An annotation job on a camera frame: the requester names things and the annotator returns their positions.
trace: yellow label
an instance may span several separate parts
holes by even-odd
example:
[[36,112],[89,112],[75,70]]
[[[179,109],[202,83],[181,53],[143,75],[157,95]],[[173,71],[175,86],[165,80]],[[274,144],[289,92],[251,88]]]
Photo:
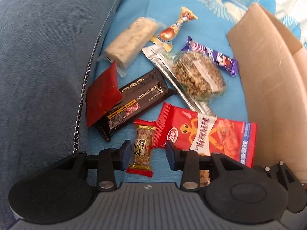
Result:
[[125,104],[124,106],[119,108],[117,111],[113,112],[112,114],[108,115],[108,119],[111,119],[111,118],[115,117],[116,115],[118,115],[119,113],[121,113],[122,111],[127,109],[129,106],[132,106],[134,103],[136,103],[135,99],[130,101],[129,103]]

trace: blue patterned fabric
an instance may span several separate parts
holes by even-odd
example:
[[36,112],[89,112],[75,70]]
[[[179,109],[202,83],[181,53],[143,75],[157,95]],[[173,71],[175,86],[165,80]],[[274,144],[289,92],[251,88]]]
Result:
[[[241,19],[248,6],[255,2],[258,2],[273,14],[277,11],[276,0],[123,0],[106,36],[102,50],[104,50],[120,32],[126,29],[138,17],[154,18],[169,26],[177,20],[180,7],[185,6],[191,9],[199,19],[197,21],[185,23],[182,26],[178,36],[173,40],[173,51],[182,49],[186,44],[187,37],[191,36],[200,44],[223,52],[228,56],[233,56],[226,34]],[[300,39],[301,30],[297,20],[288,15],[284,15],[280,18],[280,21]],[[109,65],[107,61],[100,61],[97,65],[96,77],[108,68]],[[119,87],[143,75],[153,67],[151,62],[141,52],[129,68],[128,75],[125,78],[118,76]],[[247,121],[248,117],[240,77],[230,77],[230,75],[224,71],[222,71],[222,75],[227,82],[228,89],[223,96],[211,102],[211,108],[218,117]],[[167,102],[186,108],[183,100],[178,96],[172,96]],[[150,121],[156,120],[161,107],[162,105],[155,107],[141,118]],[[134,143],[135,129],[133,124],[118,131],[112,137],[110,143],[104,142],[94,128],[90,129],[90,142],[94,153],[98,153],[103,148],[119,148],[125,139],[130,139],[132,143]],[[118,183],[120,181],[180,181],[181,172],[172,172],[170,170],[163,149],[154,149],[151,166],[153,168],[152,178],[126,174],[125,172],[119,171],[116,172],[116,179]]]

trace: metal rivet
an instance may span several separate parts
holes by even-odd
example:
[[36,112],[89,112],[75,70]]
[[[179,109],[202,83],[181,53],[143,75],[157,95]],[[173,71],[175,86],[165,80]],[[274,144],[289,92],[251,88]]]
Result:
[[196,182],[185,182],[183,184],[183,187],[185,189],[189,189],[189,190],[192,190],[192,189],[196,189],[198,187],[197,183]]
[[99,183],[99,187],[102,189],[111,189],[114,187],[114,183],[111,181],[102,181]]

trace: logo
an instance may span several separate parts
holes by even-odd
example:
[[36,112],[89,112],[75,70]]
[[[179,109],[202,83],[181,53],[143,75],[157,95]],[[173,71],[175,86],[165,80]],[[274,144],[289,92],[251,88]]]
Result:
[[149,184],[147,184],[147,185],[144,186],[144,189],[147,189],[147,190],[150,190],[150,189],[152,189],[152,188],[153,188],[152,185],[149,185]]
[[176,127],[173,127],[168,132],[166,140],[171,140],[173,143],[175,143],[177,140],[177,137],[178,137],[178,130]]
[[124,89],[122,89],[122,92],[124,92],[124,91],[126,91],[128,89],[129,89],[129,87],[125,87]]
[[132,83],[129,87],[132,88],[132,87],[134,87],[134,86],[136,86],[136,85],[137,85],[137,83],[134,82],[134,83]]

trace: red packet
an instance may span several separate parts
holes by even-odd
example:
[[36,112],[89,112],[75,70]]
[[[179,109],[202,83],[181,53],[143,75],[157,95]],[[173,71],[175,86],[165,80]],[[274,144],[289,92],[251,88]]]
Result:
[[164,147],[171,140],[178,149],[191,149],[208,156],[214,151],[221,152],[252,167],[256,131],[256,123],[207,116],[164,103],[153,145]]
[[99,120],[122,98],[117,88],[116,64],[113,62],[87,90],[87,127]]

